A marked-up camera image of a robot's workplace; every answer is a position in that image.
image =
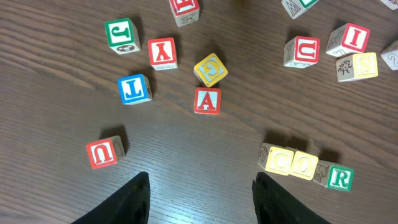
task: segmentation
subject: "green block face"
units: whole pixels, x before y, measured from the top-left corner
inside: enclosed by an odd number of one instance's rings
[[[349,192],[351,190],[351,185],[353,184],[353,178],[353,169],[331,166],[327,187],[329,189]]]
[[[315,4],[318,0],[300,0],[301,5],[303,5],[304,8],[308,8]]]
[[[129,18],[105,22],[105,31],[110,47],[134,42],[133,26]]]

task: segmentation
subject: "yellow block face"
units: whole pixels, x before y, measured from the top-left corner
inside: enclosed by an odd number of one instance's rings
[[[379,75],[376,53],[354,54],[355,78],[372,78]]]
[[[228,70],[214,53],[196,64],[194,69],[207,87],[218,83],[228,74]]]
[[[288,175],[293,161],[293,151],[272,146],[269,150],[266,171]]]
[[[290,175],[305,180],[312,180],[317,164],[318,157],[297,151],[293,158],[292,167],[290,168]]]

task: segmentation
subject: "wooden block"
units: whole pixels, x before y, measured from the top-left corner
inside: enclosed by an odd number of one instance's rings
[[[185,26],[199,20],[198,0],[169,0],[177,26]]]
[[[93,169],[116,164],[125,156],[120,136],[113,136],[87,144],[86,149]]]
[[[124,105],[135,105],[152,100],[149,81],[143,74],[120,78],[118,86]]]
[[[328,189],[349,192],[353,184],[353,178],[353,169],[333,162],[319,160],[312,180]]]
[[[291,150],[279,146],[271,146],[266,156],[267,164],[265,170],[275,174],[289,175],[293,156],[294,152]]]
[[[157,71],[178,68],[174,39],[148,41],[150,65]]]
[[[228,70],[214,53],[197,63],[193,72],[207,87],[212,87],[228,74]]]
[[[330,34],[326,53],[334,57],[344,57],[352,53],[363,53],[371,31],[355,24],[345,24]]]
[[[292,167],[290,168],[290,175],[300,177],[305,180],[312,180],[317,164],[317,156],[313,156],[302,151],[296,151]]]
[[[259,160],[258,160],[257,164],[259,164],[259,166],[261,166],[261,168],[263,168],[264,170],[266,169],[266,164],[267,164],[269,151],[270,151],[272,146],[283,149],[283,147],[281,147],[281,146],[268,144],[268,143],[265,143],[265,142],[261,144]]]
[[[285,45],[284,65],[307,68],[318,63],[320,40],[313,37],[295,37]]]
[[[365,78],[377,77],[376,53],[353,54],[336,62],[337,79],[339,82],[349,82]]]
[[[309,10],[318,0],[282,0],[282,5],[292,19]]]
[[[194,112],[198,114],[219,114],[221,90],[217,88],[197,88],[195,90]]]
[[[398,41],[392,43],[386,50],[383,50],[381,58],[383,58],[392,70],[398,70]]]
[[[141,50],[137,28],[129,18],[105,22],[105,31],[109,47],[119,55]]]
[[[380,0],[392,10],[398,9],[398,0]]]

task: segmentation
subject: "letter block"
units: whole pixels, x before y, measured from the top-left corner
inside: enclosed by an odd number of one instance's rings
[[[150,65],[157,71],[178,68],[174,39],[163,38],[148,41]]]
[[[270,146],[269,144],[264,146],[266,149],[269,147],[269,152],[265,156],[265,161],[267,161],[265,170],[275,174],[289,175],[294,152],[279,146]]]
[[[148,78],[143,74],[120,78],[118,86],[124,105],[135,105],[152,100]]]
[[[285,45],[284,65],[286,67],[307,68],[319,60],[318,38],[295,37]]]
[[[193,72],[207,87],[212,87],[228,74],[228,70],[214,53],[197,63]]]
[[[371,31],[355,24],[345,24],[330,34],[326,53],[334,57],[344,57],[352,53],[363,53]]]
[[[93,169],[114,165],[125,156],[120,136],[87,144],[86,149]]]
[[[398,40],[381,52],[381,58],[392,70],[398,70]]]
[[[398,0],[380,0],[392,10],[398,9]]]
[[[353,184],[354,170],[334,162],[318,161],[314,182],[334,190],[349,192]]]
[[[339,82],[361,80],[377,77],[376,53],[353,54],[336,62],[337,79]]]
[[[318,0],[282,0],[282,5],[292,19],[296,19],[309,10]]]
[[[290,175],[300,177],[305,180],[312,180],[317,164],[318,157],[302,151],[296,151],[292,167],[290,168]]]
[[[129,18],[105,22],[108,45],[119,55],[141,50],[138,32]]]
[[[219,114],[221,90],[217,88],[197,88],[193,110],[198,114]]]
[[[177,26],[185,26],[199,20],[198,0],[169,0]]]

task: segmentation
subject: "wooden floor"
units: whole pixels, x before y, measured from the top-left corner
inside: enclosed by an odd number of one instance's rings
[[[70,223],[140,171],[149,223],[256,223],[251,184],[263,140],[355,170],[350,193],[271,175],[332,223],[397,223],[398,74],[380,52],[398,40],[379,0],[322,0],[292,20],[280,0],[200,1],[178,28],[166,0],[0,1],[0,223]],[[130,17],[142,50],[119,56],[105,21]],[[325,53],[334,28],[371,30],[379,77],[338,83]],[[283,66],[296,35],[321,40],[318,64]],[[155,72],[147,41],[177,41],[178,70]],[[193,66],[216,53],[229,70],[218,116],[193,112]],[[124,106],[118,78],[143,73],[154,100]],[[127,139],[116,166],[92,170],[85,146]]]

